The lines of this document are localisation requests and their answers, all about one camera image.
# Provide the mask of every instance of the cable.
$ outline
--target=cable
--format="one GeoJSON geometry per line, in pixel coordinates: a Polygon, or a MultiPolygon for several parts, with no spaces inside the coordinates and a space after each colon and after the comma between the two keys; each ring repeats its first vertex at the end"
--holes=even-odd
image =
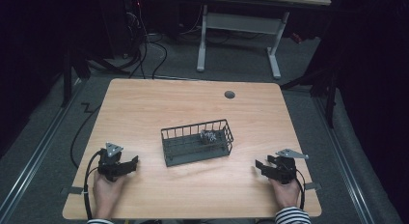
{"type": "Polygon", "coordinates": [[[91,212],[91,206],[90,206],[90,198],[88,194],[88,177],[90,176],[90,168],[91,164],[93,163],[94,159],[96,158],[97,155],[99,155],[101,151],[96,152],[93,157],[91,157],[90,162],[88,163],[87,166],[87,171],[85,171],[85,180],[84,180],[84,205],[85,205],[85,210],[87,212],[87,217],[88,220],[93,219],[93,214],[91,212]]]}
{"type": "Polygon", "coordinates": [[[193,25],[193,27],[192,27],[189,31],[186,31],[186,32],[183,32],[183,33],[179,33],[180,35],[188,34],[188,33],[192,33],[192,32],[196,32],[196,31],[198,31],[198,30],[201,30],[201,28],[198,28],[198,29],[196,29],[196,30],[194,30],[194,29],[198,26],[199,20],[201,19],[201,15],[202,15],[203,8],[204,8],[204,6],[201,5],[201,8],[200,8],[200,10],[199,10],[198,18],[196,19],[196,22],[195,22],[195,24],[193,25]]]}
{"type": "Polygon", "coordinates": [[[88,173],[88,177],[89,177],[89,176],[92,174],[92,172],[95,171],[96,169],[98,169],[98,167],[93,168],[93,170],[91,170],[91,171],[88,173]]]}
{"type": "Polygon", "coordinates": [[[94,113],[99,110],[99,108],[101,107],[101,105],[99,105],[93,112],[91,112],[91,114],[87,117],[87,119],[82,123],[81,127],[77,130],[77,132],[75,133],[75,136],[71,142],[71,146],[69,148],[69,156],[71,158],[71,162],[72,164],[75,166],[75,168],[78,168],[78,164],[75,162],[74,157],[73,157],[73,148],[74,148],[74,143],[75,140],[78,138],[79,132],[81,132],[82,128],[84,127],[84,125],[90,120],[90,118],[94,115],[94,113]]]}
{"type": "Polygon", "coordinates": [[[188,40],[188,41],[196,41],[196,40],[201,38],[201,34],[195,34],[195,32],[198,32],[198,31],[200,31],[200,29],[192,31],[192,32],[190,32],[188,34],[180,35],[179,37],[184,39],[184,40],[188,40]],[[195,36],[194,36],[194,38],[186,38],[185,36],[187,36],[187,35],[192,35],[192,36],[195,35],[195,36]]]}
{"type": "Polygon", "coordinates": [[[230,35],[227,35],[226,38],[225,38],[224,40],[222,40],[221,42],[211,42],[211,41],[208,40],[208,38],[206,38],[205,40],[206,40],[207,42],[209,42],[209,43],[221,44],[221,43],[224,43],[224,42],[228,41],[229,39],[230,39],[230,35]]]}
{"type": "MultiPolygon", "coordinates": [[[[130,17],[127,21],[127,28],[130,32],[130,47],[128,49],[128,53],[129,55],[132,55],[133,57],[126,63],[117,66],[116,68],[123,70],[126,69],[128,67],[131,67],[132,65],[135,65],[140,59],[138,58],[138,56],[140,56],[138,54],[138,46],[141,44],[141,42],[143,41],[141,36],[138,36],[139,34],[139,20],[138,17],[131,12],[126,12],[126,15],[128,17],[130,17]]],[[[92,62],[88,62],[88,66],[90,68],[93,68],[95,70],[107,70],[107,68],[101,67],[99,65],[96,65],[92,62]]]]}
{"type": "Polygon", "coordinates": [[[142,64],[144,63],[145,58],[147,57],[147,52],[148,52],[148,48],[147,48],[147,43],[145,42],[145,53],[144,53],[144,57],[141,59],[139,65],[136,66],[135,70],[132,71],[132,73],[129,75],[128,78],[131,78],[131,77],[133,76],[133,74],[135,73],[135,71],[136,71],[139,67],[141,67],[141,73],[142,73],[142,75],[144,76],[144,79],[146,79],[146,78],[145,78],[144,69],[142,68],[142,64]]]}
{"type": "Polygon", "coordinates": [[[300,192],[301,192],[301,201],[300,201],[300,209],[304,210],[304,203],[306,200],[306,180],[304,179],[303,174],[297,169],[297,172],[301,175],[301,178],[303,179],[303,185],[301,185],[300,181],[296,179],[298,186],[300,186],[300,192]]]}
{"type": "Polygon", "coordinates": [[[168,57],[168,51],[166,50],[166,48],[163,45],[161,45],[159,43],[153,43],[153,44],[156,44],[156,45],[162,47],[163,50],[165,51],[165,56],[164,56],[162,62],[153,70],[152,79],[154,79],[154,75],[156,74],[156,71],[160,68],[160,66],[162,66],[162,64],[165,62],[166,58],[168,57]]]}
{"type": "Polygon", "coordinates": [[[253,39],[256,39],[256,38],[266,36],[266,34],[263,34],[263,33],[252,33],[252,34],[254,35],[253,37],[245,37],[243,35],[237,35],[234,32],[229,33],[229,35],[234,37],[234,38],[240,38],[240,39],[245,39],[245,40],[253,40],[253,39]]]}
{"type": "Polygon", "coordinates": [[[144,20],[142,19],[141,3],[139,2],[139,0],[137,0],[137,4],[138,4],[138,9],[139,9],[139,19],[141,19],[142,27],[144,28],[145,35],[147,36],[147,35],[148,35],[148,32],[147,32],[147,29],[146,29],[146,27],[145,27],[144,20]]]}

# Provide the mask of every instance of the black wire basket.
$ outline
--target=black wire basket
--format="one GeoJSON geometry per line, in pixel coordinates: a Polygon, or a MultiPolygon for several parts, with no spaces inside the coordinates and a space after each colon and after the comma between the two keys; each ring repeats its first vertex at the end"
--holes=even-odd
{"type": "Polygon", "coordinates": [[[227,120],[161,129],[166,166],[230,155],[232,132],[227,120]]]}

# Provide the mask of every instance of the human hand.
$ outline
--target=human hand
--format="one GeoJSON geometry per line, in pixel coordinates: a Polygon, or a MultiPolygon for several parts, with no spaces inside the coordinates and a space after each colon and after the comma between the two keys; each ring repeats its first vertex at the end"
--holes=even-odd
{"type": "Polygon", "coordinates": [[[125,176],[118,177],[115,182],[108,181],[98,171],[94,173],[94,198],[96,210],[94,218],[111,219],[111,215],[121,197],[125,176]]]}
{"type": "Polygon", "coordinates": [[[268,179],[274,187],[274,194],[276,195],[277,204],[280,210],[287,207],[297,207],[298,196],[300,194],[300,187],[296,180],[290,183],[281,184],[280,182],[268,179]]]}

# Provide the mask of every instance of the wooden table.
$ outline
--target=wooden table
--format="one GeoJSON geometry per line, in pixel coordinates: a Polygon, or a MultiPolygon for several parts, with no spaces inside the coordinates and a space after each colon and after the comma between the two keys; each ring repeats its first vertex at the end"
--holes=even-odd
{"type": "MultiPolygon", "coordinates": [[[[273,83],[114,79],[73,186],[82,187],[91,156],[106,142],[124,147],[122,162],[140,159],[114,213],[129,219],[272,217],[278,211],[273,188],[255,160],[266,163],[268,154],[283,149],[301,153],[280,87],[273,83]],[[235,98],[226,98],[226,91],[235,98]],[[161,128],[220,119],[229,122],[234,138],[229,156],[166,167],[161,128]]],[[[296,166],[310,182],[305,160],[296,159],[296,166]]],[[[314,190],[306,193],[305,210],[321,213],[314,190]]],[[[69,194],[63,216],[86,219],[82,195],[69,194]]]]}

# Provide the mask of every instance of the striped sleeve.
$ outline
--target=striped sleeve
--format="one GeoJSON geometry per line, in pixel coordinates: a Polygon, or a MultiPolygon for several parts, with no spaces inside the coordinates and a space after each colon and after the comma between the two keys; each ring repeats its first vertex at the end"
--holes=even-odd
{"type": "Polygon", "coordinates": [[[87,224],[114,224],[114,223],[104,219],[91,219],[87,222],[87,224]]]}
{"type": "Polygon", "coordinates": [[[311,224],[311,220],[305,211],[289,207],[277,212],[276,224],[311,224]]]}

